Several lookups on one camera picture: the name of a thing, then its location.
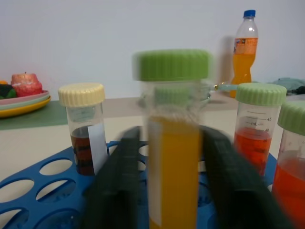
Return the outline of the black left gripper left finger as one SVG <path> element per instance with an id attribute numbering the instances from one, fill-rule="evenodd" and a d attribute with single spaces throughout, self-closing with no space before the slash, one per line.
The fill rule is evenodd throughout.
<path id="1" fill-rule="evenodd" d="M 82 229 L 137 229 L 140 128 L 125 131 L 85 191 Z"/>

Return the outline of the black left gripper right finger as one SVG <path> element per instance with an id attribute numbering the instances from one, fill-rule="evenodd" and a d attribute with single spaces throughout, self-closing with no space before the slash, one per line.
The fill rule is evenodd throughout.
<path id="1" fill-rule="evenodd" d="M 219 229 L 294 229 L 256 169 L 219 130 L 201 126 Z"/>

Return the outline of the yellow liquid tube green cap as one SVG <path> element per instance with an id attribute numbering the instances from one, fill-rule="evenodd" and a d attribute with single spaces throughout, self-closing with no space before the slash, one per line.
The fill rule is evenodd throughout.
<path id="1" fill-rule="evenodd" d="M 148 141 L 149 229 L 196 229 L 203 101 L 211 55 L 169 49 L 134 55 L 133 76 L 143 84 Z"/>

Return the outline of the blue test tube rack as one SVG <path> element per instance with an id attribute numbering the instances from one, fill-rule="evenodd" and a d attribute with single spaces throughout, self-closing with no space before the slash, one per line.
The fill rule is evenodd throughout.
<path id="1" fill-rule="evenodd" d="M 138 229 L 148 229 L 146 142 L 141 142 L 138 169 Z M 53 168 L 55 174 L 46 175 Z M 197 229 L 216 229 L 204 159 L 199 163 Z M 85 190 L 92 176 L 77 173 L 72 147 L 23 169 L 0 182 L 0 229 L 77 229 Z"/>

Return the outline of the red liquid tube green cap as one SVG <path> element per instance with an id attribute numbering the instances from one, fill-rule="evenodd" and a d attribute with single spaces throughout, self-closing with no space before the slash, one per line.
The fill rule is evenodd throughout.
<path id="1" fill-rule="evenodd" d="M 275 122 L 286 93 L 285 87 L 271 83 L 242 83 L 237 87 L 234 146 L 261 176 L 265 173 Z"/>
<path id="2" fill-rule="evenodd" d="M 272 193 L 296 229 L 305 229 L 305 100 L 281 106 L 283 134 Z"/>

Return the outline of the brown liquid tube cream cap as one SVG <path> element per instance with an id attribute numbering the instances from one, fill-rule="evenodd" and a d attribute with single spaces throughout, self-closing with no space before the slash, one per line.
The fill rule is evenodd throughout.
<path id="1" fill-rule="evenodd" d="M 104 87 L 100 83 L 75 83 L 58 90 L 60 104 L 65 107 L 77 172 L 94 176 L 105 162 L 102 103 Z"/>

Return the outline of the green table mat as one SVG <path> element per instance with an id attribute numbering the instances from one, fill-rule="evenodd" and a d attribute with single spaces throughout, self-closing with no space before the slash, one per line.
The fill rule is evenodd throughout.
<path id="1" fill-rule="evenodd" d="M 59 101 L 51 101 L 36 111 L 0 119 L 0 130 L 66 125 L 67 114 Z"/>

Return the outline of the teal cloth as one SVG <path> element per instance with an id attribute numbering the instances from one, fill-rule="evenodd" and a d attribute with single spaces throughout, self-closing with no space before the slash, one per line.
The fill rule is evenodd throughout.
<path id="1" fill-rule="evenodd" d="M 305 94 L 305 80 L 285 77 L 285 78 L 279 78 L 270 83 L 285 87 L 287 90 L 286 95 Z"/>

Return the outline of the stack of pastel plates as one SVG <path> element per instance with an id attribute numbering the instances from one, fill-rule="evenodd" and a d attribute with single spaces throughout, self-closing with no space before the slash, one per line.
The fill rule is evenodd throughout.
<path id="1" fill-rule="evenodd" d="M 51 101 L 49 91 L 41 94 L 29 95 L 0 100 L 0 118 L 19 116 L 38 110 Z"/>

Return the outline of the orange soda bottle blue cap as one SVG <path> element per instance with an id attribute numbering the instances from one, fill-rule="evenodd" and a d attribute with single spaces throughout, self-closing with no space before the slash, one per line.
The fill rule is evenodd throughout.
<path id="1" fill-rule="evenodd" d="M 231 84 L 250 83 L 251 67 L 255 61 L 258 45 L 258 29 L 255 19 L 255 10 L 246 10 L 243 22 L 239 26 L 234 39 L 233 70 Z"/>

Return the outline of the pink apple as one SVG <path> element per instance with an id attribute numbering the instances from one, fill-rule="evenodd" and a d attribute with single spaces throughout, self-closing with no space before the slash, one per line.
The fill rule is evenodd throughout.
<path id="1" fill-rule="evenodd" d="M 17 97 L 25 97 L 42 93 L 42 84 L 34 73 L 19 73 L 11 76 L 11 86 Z"/>

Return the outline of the dark green toy vegetable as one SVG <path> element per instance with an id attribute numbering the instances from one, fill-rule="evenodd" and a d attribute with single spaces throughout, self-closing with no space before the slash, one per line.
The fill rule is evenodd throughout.
<path id="1" fill-rule="evenodd" d="M 0 84 L 0 100 L 16 97 L 16 90 L 10 84 Z"/>

